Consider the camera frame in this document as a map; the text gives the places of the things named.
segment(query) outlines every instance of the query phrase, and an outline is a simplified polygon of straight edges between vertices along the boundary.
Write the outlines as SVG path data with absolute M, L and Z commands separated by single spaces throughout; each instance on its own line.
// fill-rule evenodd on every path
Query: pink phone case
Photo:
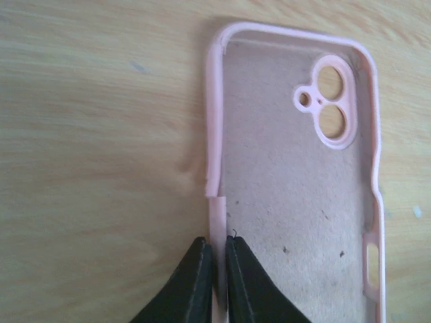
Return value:
M 224 244 L 234 229 L 312 322 L 386 322 L 380 116 L 368 51 L 344 38 L 238 22 L 216 35 L 206 64 L 213 322 L 226 320 Z M 328 65 L 343 79 L 336 100 L 317 87 Z M 346 121 L 337 139 L 319 126 L 327 104 Z M 368 277 L 370 244 L 379 251 L 378 287 Z

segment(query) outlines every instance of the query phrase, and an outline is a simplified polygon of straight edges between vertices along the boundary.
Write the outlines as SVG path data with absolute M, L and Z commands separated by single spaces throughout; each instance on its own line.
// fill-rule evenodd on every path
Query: wooden table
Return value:
M 126 322 L 208 234 L 203 56 L 247 19 L 374 56 L 388 322 L 428 323 L 431 5 L 351 2 L 2 1 L 0 321 Z

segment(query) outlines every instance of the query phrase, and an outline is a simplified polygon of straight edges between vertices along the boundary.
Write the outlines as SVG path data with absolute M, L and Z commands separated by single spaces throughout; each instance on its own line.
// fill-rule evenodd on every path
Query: dark speck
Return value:
M 141 64 L 139 64 L 138 62 L 135 61 L 130 61 L 130 65 L 138 72 L 142 73 L 142 74 L 147 74 L 148 70 L 142 66 Z
M 326 220 L 329 220 L 329 218 L 328 218 L 328 216 L 325 214 L 324 210 L 321 210 L 321 211 L 322 211 L 322 214 L 325 216 L 325 219 L 326 219 Z

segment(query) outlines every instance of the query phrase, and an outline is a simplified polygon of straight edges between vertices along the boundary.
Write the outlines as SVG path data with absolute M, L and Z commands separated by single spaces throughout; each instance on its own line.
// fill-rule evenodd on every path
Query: phone case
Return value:
M 317 86 L 328 65 L 343 80 L 336 100 Z M 213 322 L 226 319 L 224 246 L 235 232 L 312 322 L 386 322 L 380 116 L 369 52 L 326 34 L 230 24 L 209 47 L 206 100 Z M 346 122 L 336 139 L 319 126 L 328 104 Z M 378 287 L 368 274 L 372 244 Z

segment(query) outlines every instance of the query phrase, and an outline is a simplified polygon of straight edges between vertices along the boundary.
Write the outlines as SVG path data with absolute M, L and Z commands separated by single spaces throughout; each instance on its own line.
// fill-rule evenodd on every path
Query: wood grain surface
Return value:
M 429 323 L 430 18 L 419 0 L 0 2 L 0 322 L 126 322 L 208 234 L 205 47 L 256 20 L 372 53 L 388 322 Z

